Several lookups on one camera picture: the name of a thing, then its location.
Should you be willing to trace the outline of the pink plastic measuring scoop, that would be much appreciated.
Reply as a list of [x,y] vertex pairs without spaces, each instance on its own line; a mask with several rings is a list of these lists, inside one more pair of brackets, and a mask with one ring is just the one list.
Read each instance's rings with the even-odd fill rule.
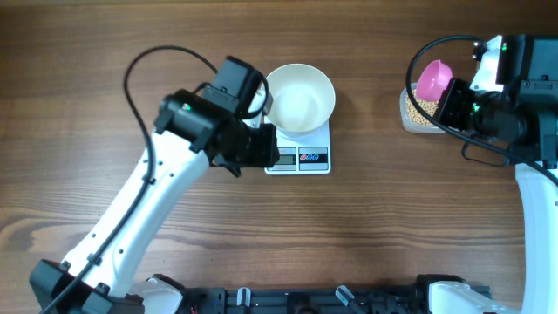
[[448,65],[439,59],[432,61],[418,79],[416,97],[427,101],[439,101],[452,78],[453,71]]

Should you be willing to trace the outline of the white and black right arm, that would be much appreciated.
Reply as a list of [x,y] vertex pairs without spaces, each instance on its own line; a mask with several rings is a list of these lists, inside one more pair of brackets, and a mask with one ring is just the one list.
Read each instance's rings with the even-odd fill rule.
[[[473,42],[478,68],[472,82],[412,74],[432,48]],[[522,313],[557,311],[557,38],[550,35],[473,35],[438,38],[412,58],[405,90],[413,106],[437,101],[435,114],[419,113],[444,133],[503,156],[521,194],[525,238]]]

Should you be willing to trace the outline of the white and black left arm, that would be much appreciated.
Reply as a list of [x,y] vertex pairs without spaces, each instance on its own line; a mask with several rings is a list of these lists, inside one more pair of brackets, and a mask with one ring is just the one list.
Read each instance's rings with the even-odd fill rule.
[[227,58],[214,81],[165,97],[146,151],[91,232],[65,258],[41,261],[31,288],[45,313],[178,313],[190,303],[174,280],[134,280],[146,249],[179,198],[211,167],[239,175],[278,159],[276,130],[250,126],[271,107],[266,79]]

